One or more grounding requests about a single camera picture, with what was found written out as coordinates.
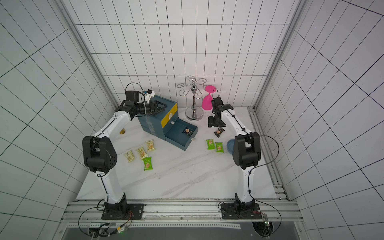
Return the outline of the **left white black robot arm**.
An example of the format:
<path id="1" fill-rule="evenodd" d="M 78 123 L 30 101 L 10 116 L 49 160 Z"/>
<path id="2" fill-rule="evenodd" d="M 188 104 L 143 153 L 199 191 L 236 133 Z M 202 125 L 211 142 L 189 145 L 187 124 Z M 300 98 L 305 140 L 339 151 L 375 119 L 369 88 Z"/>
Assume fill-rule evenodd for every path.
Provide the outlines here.
<path id="1" fill-rule="evenodd" d="M 118 154 L 113 141 L 133 118 L 155 116 L 166 107 L 166 104 L 156 100 L 143 103 L 123 101 L 100 131 L 83 138 L 84 163 L 96 175 L 106 193 L 103 220 L 125 219 L 130 211 L 115 170 Z"/>

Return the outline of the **yellow cookie packet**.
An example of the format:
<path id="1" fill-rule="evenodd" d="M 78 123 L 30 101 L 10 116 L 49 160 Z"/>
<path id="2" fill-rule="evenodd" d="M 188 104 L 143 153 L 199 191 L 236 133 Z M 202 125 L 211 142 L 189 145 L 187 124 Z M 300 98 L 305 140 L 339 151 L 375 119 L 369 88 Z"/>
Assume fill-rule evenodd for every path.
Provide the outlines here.
<path id="1" fill-rule="evenodd" d="M 136 151 L 139 154 L 139 157 L 140 157 L 141 160 L 149 157 L 149 155 L 147 154 L 147 152 L 145 151 L 143 146 L 141 146 L 138 149 L 136 149 Z"/>
<path id="2" fill-rule="evenodd" d="M 154 140 L 146 141 L 148 151 L 155 151 Z"/>
<path id="3" fill-rule="evenodd" d="M 124 156 L 126 157 L 129 163 L 136 159 L 132 150 L 129 150 L 128 152 L 126 152 Z"/>

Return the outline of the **teal drawer cabinet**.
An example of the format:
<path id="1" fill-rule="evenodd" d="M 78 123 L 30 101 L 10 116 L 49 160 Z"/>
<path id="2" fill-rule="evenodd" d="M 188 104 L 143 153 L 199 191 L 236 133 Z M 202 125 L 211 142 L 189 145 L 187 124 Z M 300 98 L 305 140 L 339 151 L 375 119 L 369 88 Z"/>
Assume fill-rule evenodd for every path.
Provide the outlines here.
<path id="1" fill-rule="evenodd" d="M 139 118 L 139 122 L 143 128 L 143 130 L 147 133 L 150 133 L 162 140 L 165 139 L 165 133 L 164 133 L 164 128 L 162 128 L 161 125 L 161 120 L 163 117 L 166 115 L 166 112 L 170 110 L 170 108 L 174 105 L 177 104 L 177 102 L 174 102 L 172 100 L 168 100 L 159 96 L 155 96 L 154 98 L 151 99 L 151 101 L 160 101 L 162 103 L 165 103 L 168 105 L 166 110 L 162 112 L 161 114 L 154 115 L 154 116 L 144 116 Z M 176 116 L 172 117 L 172 119 L 178 118 L 179 117 L 179 112 Z"/>

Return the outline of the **teal bottom drawer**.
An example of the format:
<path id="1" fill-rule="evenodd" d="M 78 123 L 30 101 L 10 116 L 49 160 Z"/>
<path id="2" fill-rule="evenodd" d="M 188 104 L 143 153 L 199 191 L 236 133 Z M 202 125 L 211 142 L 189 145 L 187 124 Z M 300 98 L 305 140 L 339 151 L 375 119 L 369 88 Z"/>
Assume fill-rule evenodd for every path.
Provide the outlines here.
<path id="1" fill-rule="evenodd" d="M 194 133 L 191 136 L 188 136 L 187 134 L 183 133 L 183 130 L 185 128 L 189 128 L 194 131 Z M 188 123 L 184 120 L 179 119 L 178 120 L 178 135 L 174 140 L 168 139 L 165 137 L 166 142 L 182 149 L 183 151 L 186 151 L 189 145 L 192 142 L 192 139 L 196 136 L 198 133 L 198 126 L 192 125 L 191 123 Z"/>

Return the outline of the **green cookie packet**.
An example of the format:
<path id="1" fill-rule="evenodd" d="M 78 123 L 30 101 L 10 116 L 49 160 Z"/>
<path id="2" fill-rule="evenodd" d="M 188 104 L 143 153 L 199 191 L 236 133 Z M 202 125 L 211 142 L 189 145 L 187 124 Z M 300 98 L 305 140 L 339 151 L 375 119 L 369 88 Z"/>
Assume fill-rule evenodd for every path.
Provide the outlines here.
<path id="1" fill-rule="evenodd" d="M 207 143 L 207 149 L 208 150 L 214 150 L 216 148 L 215 142 L 213 139 L 206 140 L 206 143 Z"/>
<path id="2" fill-rule="evenodd" d="M 216 152 L 217 153 L 223 153 L 224 152 L 223 143 L 216 143 Z"/>
<path id="3" fill-rule="evenodd" d="M 144 170 L 147 171 L 147 170 L 152 170 L 153 169 L 153 166 L 152 166 L 152 158 L 151 157 L 146 157 L 143 159 L 143 163 L 144 163 Z"/>

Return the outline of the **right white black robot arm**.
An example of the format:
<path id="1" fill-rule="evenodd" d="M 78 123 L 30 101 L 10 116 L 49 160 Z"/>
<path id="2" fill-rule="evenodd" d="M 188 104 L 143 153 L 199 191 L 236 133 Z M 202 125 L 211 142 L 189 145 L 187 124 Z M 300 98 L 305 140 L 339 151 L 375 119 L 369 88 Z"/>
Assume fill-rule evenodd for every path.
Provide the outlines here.
<path id="1" fill-rule="evenodd" d="M 223 218 L 227 219 L 260 219 L 259 205 L 251 196 L 253 186 L 253 170 L 262 158 L 260 135 L 252 132 L 238 119 L 230 104 L 213 107 L 213 116 L 208 117 L 209 127 L 231 129 L 234 134 L 232 157 L 239 167 L 239 186 L 233 204 L 219 204 Z"/>

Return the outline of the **yellow top drawer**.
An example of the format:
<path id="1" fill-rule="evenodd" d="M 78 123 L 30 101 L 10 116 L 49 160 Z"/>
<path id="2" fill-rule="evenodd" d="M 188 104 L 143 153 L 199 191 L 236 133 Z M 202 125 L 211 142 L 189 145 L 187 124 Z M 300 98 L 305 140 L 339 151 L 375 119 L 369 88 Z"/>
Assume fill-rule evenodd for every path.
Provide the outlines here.
<path id="1" fill-rule="evenodd" d="M 172 117 L 178 114 L 178 105 L 174 104 L 169 111 L 166 112 L 166 115 L 161 120 L 162 128 L 164 128 L 168 122 L 172 119 Z"/>

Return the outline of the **black cookie packet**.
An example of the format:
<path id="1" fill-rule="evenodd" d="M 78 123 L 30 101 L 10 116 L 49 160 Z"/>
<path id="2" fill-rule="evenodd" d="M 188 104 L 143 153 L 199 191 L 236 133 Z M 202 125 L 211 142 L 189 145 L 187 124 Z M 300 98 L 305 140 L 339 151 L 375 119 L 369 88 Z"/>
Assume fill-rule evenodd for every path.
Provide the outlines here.
<path id="1" fill-rule="evenodd" d="M 191 129 L 189 129 L 189 128 L 185 128 L 185 129 L 183 130 L 183 133 L 184 133 L 184 134 L 187 134 L 188 136 L 191 136 L 191 135 L 194 133 L 194 131 L 191 130 Z"/>
<path id="2" fill-rule="evenodd" d="M 218 129 L 214 131 L 214 134 L 219 138 L 224 131 L 225 130 L 223 128 L 218 127 Z"/>

